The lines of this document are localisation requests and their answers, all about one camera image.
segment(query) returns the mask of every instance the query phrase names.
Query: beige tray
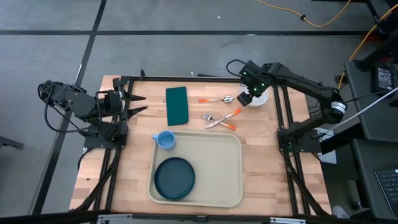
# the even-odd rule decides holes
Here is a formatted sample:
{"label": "beige tray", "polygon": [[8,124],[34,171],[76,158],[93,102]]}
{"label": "beige tray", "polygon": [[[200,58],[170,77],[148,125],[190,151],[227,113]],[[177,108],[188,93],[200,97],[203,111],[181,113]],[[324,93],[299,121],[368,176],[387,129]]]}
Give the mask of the beige tray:
{"label": "beige tray", "polygon": [[[157,203],[232,208],[243,197],[242,145],[232,134],[174,132],[176,147],[159,149],[154,141],[148,194]],[[181,157],[195,170],[192,191],[179,201],[163,198],[155,188],[154,176],[161,162]]]}

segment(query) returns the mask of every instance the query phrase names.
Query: blue cup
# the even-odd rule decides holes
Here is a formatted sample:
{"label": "blue cup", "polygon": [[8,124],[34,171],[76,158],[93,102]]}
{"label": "blue cup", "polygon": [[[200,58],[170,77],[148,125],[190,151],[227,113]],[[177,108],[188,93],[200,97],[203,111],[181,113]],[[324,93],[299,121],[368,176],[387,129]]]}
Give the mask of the blue cup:
{"label": "blue cup", "polygon": [[152,138],[162,149],[172,150],[175,147],[175,136],[171,131],[162,131],[159,134],[154,134]]}

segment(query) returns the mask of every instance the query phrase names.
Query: wooden table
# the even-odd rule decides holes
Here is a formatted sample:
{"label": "wooden table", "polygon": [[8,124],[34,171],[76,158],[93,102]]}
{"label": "wooden table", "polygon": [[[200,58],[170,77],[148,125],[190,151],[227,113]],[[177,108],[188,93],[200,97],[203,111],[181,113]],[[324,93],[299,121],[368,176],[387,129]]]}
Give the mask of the wooden table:
{"label": "wooden table", "polygon": [[[112,89],[114,75],[104,76],[101,90]],[[167,126],[165,89],[186,86],[189,104],[189,122],[184,125]],[[272,87],[268,89],[268,101],[258,108],[245,107],[241,114],[225,123],[236,126],[232,131],[222,125],[204,129],[207,121],[202,114],[214,118],[241,108],[238,100],[231,104],[222,102],[198,103],[199,98],[222,98],[225,95],[238,96],[238,83],[202,82],[134,82],[133,94],[144,96],[143,101],[131,102],[130,108],[148,106],[129,120],[129,136],[121,154],[118,176],[114,190],[111,211],[121,213],[173,213],[207,215],[285,215],[291,216],[289,188],[283,157],[279,154],[276,129],[279,127]],[[289,89],[291,108],[295,121],[308,118],[304,94]],[[282,97],[285,126],[287,117]],[[209,131],[237,135],[243,147],[244,196],[234,208],[193,207],[165,205],[150,200],[147,194],[150,159],[154,141],[152,135],[161,130]],[[88,196],[98,182],[103,162],[104,149],[94,149],[81,162],[70,208],[76,208]],[[305,183],[309,191],[330,213],[330,204],[319,161],[310,153],[301,153]],[[106,198],[104,190],[102,199]],[[302,201],[296,186],[298,208],[301,213]]]}

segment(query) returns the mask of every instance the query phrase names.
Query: concrete floor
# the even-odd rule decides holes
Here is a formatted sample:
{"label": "concrete floor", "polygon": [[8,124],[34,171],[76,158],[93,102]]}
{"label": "concrete floor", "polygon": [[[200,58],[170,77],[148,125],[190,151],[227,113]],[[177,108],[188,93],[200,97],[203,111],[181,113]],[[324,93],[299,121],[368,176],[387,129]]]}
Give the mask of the concrete floor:
{"label": "concrete floor", "polygon": [[[100,2],[3,0],[0,30],[91,30]],[[343,2],[311,0],[272,3],[306,13],[316,24],[328,21],[344,6]],[[373,3],[380,16],[387,11],[384,1]],[[332,25],[320,30],[368,30],[372,26],[366,5],[352,3]],[[319,29],[296,15],[268,8],[255,0],[109,0],[99,30]],[[36,88],[48,79],[73,83],[88,38],[88,35],[0,35],[3,108],[0,136],[25,142],[23,150],[3,147],[0,151],[0,217],[31,212],[55,138],[43,121],[44,104],[38,99]],[[235,58],[257,63],[281,62],[295,73],[336,86],[334,76],[341,74],[343,63],[360,41],[358,36],[98,35],[82,87],[93,94],[100,87],[103,75],[137,75],[140,69],[156,76],[190,76],[191,71],[228,76],[225,64]],[[374,44],[366,44],[357,58],[373,48]],[[343,96],[352,97],[348,86]],[[310,98],[307,101],[308,105],[315,104]],[[354,106],[348,113],[354,113]],[[52,111],[49,118],[54,126],[60,122],[58,114]],[[43,213],[68,210],[82,147],[82,137],[66,136]],[[334,195],[338,189],[328,187],[328,190],[332,205],[345,200]]]}

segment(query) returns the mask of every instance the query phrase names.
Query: green napkin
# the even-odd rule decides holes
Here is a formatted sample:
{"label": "green napkin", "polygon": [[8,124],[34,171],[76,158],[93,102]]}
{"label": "green napkin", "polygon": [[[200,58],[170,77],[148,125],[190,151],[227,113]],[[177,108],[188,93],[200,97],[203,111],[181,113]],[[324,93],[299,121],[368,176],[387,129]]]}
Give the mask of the green napkin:
{"label": "green napkin", "polygon": [[188,122],[187,87],[166,89],[166,109],[169,126]]}

